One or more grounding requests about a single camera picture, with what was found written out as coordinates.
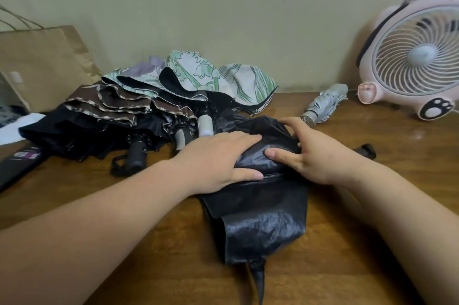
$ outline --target fan grille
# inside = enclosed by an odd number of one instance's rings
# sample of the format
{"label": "fan grille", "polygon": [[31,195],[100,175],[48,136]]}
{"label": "fan grille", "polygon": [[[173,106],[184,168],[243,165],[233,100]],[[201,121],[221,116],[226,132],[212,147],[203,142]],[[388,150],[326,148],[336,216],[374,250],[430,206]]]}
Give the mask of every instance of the fan grille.
{"label": "fan grille", "polygon": [[[436,57],[411,65],[408,54],[423,44],[434,46]],[[399,21],[376,45],[372,66],[385,88],[403,95],[429,95],[459,84],[459,7],[430,8]]]}

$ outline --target hand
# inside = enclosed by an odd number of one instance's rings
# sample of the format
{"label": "hand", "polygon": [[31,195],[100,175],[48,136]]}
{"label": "hand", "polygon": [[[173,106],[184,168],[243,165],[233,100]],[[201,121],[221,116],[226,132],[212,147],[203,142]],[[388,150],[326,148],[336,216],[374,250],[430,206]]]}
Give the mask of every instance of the hand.
{"label": "hand", "polygon": [[359,163],[367,160],[330,136],[311,129],[300,118],[289,117],[279,122],[290,126],[298,136],[301,154],[268,148],[265,155],[292,167],[310,181],[347,186]]}
{"label": "hand", "polygon": [[238,157],[260,140],[261,135],[241,131],[199,137],[169,161],[178,167],[175,175],[190,184],[191,195],[213,193],[231,183],[263,179],[259,171],[234,168]]}

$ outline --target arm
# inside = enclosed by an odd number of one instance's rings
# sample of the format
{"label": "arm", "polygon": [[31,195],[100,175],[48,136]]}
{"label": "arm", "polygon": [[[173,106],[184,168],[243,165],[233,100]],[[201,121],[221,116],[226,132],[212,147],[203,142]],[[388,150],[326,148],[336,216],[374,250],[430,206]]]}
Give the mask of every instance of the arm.
{"label": "arm", "polygon": [[302,154],[268,149],[319,184],[346,187],[362,205],[428,304],[459,304],[459,216],[393,170],[370,161],[300,118],[282,120],[300,139]]}
{"label": "arm", "polygon": [[171,160],[1,231],[0,304],[82,304],[181,200],[262,179],[233,169],[260,139],[235,132],[194,140]]}

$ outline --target left hand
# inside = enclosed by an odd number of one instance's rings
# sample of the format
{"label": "left hand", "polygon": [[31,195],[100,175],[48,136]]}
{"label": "left hand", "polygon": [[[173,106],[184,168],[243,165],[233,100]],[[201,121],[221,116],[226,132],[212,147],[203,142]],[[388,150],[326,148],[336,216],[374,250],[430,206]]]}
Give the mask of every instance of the left hand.
{"label": "left hand", "polygon": [[190,185],[190,194],[213,193],[228,184],[263,179],[253,169],[235,169],[238,157],[261,140],[261,135],[241,131],[199,137],[169,160],[177,167],[175,176],[182,176]]}

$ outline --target fingernail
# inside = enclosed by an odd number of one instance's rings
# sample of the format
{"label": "fingernail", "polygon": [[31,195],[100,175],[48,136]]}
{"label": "fingernail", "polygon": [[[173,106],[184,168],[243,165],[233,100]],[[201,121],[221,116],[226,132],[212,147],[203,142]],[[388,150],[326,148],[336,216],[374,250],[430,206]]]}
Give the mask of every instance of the fingernail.
{"label": "fingernail", "polygon": [[272,148],[268,148],[267,150],[264,151],[264,154],[268,158],[272,159],[276,155],[276,152]]}
{"label": "fingernail", "polygon": [[253,179],[256,181],[260,181],[264,178],[263,174],[261,172],[256,172],[253,174]]}

